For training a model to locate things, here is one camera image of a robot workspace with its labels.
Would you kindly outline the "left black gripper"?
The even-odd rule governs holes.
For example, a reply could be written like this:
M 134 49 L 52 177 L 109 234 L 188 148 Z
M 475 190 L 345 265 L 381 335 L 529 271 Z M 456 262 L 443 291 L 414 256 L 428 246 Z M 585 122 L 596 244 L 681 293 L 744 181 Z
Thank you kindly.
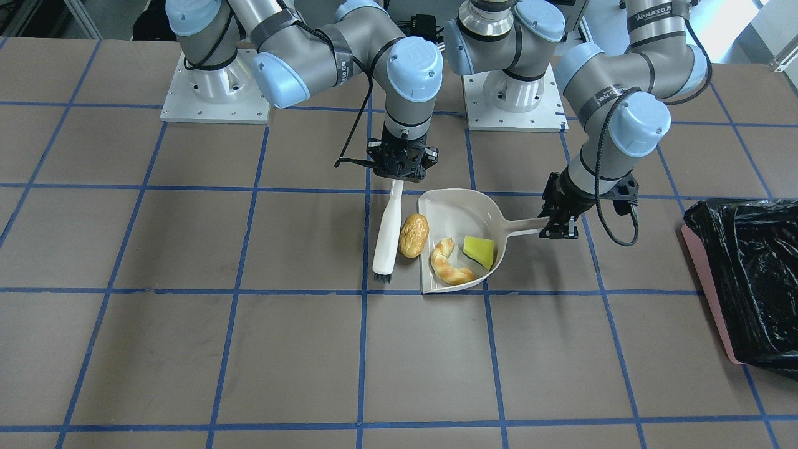
M 578 239 L 577 221 L 580 214 L 596 204 L 595 175 L 583 165 L 570 166 L 562 173 L 551 173 L 542 199 L 541 216 L 548 217 L 547 224 L 539 232 L 540 238 Z

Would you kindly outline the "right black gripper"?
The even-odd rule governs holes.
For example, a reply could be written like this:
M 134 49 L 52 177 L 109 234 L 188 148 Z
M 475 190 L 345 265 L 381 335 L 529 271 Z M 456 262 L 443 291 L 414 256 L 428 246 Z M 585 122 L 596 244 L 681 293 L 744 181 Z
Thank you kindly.
M 407 133 L 394 137 L 385 128 L 382 139 L 368 139 L 368 163 L 376 176 L 418 183 L 426 171 L 438 162 L 437 148 L 427 145 L 427 136 L 410 139 Z

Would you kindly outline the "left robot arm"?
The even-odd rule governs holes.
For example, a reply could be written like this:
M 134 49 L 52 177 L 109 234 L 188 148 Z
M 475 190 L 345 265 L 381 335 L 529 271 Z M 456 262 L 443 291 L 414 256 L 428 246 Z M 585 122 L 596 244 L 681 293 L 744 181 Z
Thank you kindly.
M 450 68 L 463 77 L 470 125 L 524 130 L 543 109 L 566 99 L 587 141 L 544 194 L 541 238 L 575 239 L 582 213 L 613 201 L 638 227 L 633 168 L 671 125 L 669 105 L 698 96 L 711 77 L 699 45 L 690 45 L 695 1 L 629 1 L 630 45 L 607 55 L 586 42 L 567 51 L 547 79 L 566 18 L 547 1 L 464 1 L 444 29 Z

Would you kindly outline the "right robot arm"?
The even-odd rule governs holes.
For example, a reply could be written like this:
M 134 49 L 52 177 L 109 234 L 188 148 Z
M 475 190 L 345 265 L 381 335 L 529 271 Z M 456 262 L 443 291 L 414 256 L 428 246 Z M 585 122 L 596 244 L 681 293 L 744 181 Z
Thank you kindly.
M 427 145 L 443 80 L 436 44 L 407 37 L 374 1 L 347 1 L 335 20 L 308 27 L 291 1 L 168 1 L 181 60 L 162 120 L 265 122 L 359 74 L 385 92 L 382 136 L 361 165 L 376 176 L 419 182 L 437 162 Z

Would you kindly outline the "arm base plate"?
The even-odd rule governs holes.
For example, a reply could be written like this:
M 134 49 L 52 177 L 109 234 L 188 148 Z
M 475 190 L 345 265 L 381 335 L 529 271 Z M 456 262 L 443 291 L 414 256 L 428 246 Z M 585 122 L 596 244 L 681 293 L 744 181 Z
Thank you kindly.
M 160 119 L 163 122 L 265 125 L 271 106 L 251 73 L 253 49 L 238 49 L 231 65 L 188 70 L 180 54 Z
M 522 82 L 501 70 L 464 75 L 471 131 L 564 132 L 566 113 L 550 66 L 541 79 Z

